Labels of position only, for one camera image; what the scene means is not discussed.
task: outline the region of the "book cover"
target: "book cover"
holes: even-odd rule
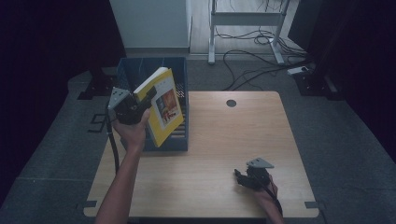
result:
[[[148,129],[154,145],[160,147],[184,119],[177,98],[172,69],[160,67],[136,88],[134,96],[141,101],[152,87],[155,87],[157,93],[151,100]]]

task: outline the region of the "table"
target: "table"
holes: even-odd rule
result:
[[[190,91],[187,152],[145,152],[139,163],[130,217],[265,217],[252,191],[236,184],[233,169],[261,157],[278,185],[284,217],[316,217],[314,202],[288,119],[274,91]],[[226,102],[236,101],[229,107]],[[124,150],[118,141],[120,157]],[[84,214],[94,217],[114,178],[109,142]]]

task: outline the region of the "power strip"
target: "power strip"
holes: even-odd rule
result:
[[[305,72],[308,72],[308,71],[309,71],[309,69],[307,67],[305,67],[305,66],[296,67],[296,68],[289,69],[288,70],[288,75],[289,76],[293,76],[293,75],[297,75],[297,74],[300,74],[300,73],[305,73]]]

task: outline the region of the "gray carpet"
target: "gray carpet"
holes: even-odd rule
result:
[[[254,60],[230,60],[229,64],[236,76],[268,66]],[[83,215],[82,207],[106,143],[106,130],[96,133],[101,124],[92,123],[92,118],[96,114],[94,121],[103,119],[107,97],[78,100],[90,79],[84,73],[69,81],[64,106],[16,179],[0,210],[0,223],[93,223],[93,218]],[[190,91],[220,91],[232,77],[221,60],[211,66],[205,60],[191,59],[188,81]],[[288,218],[287,223],[396,223],[396,165],[346,102],[301,96],[286,71],[262,75],[237,91],[277,91],[282,99],[323,212],[316,218]]]

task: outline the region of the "storage crate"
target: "storage crate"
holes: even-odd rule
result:
[[[185,58],[123,58],[117,69],[119,86],[133,92],[159,67],[172,68],[177,97],[183,113],[184,122],[163,142],[155,147],[149,131],[146,132],[144,151],[187,151],[189,140],[189,92]]]

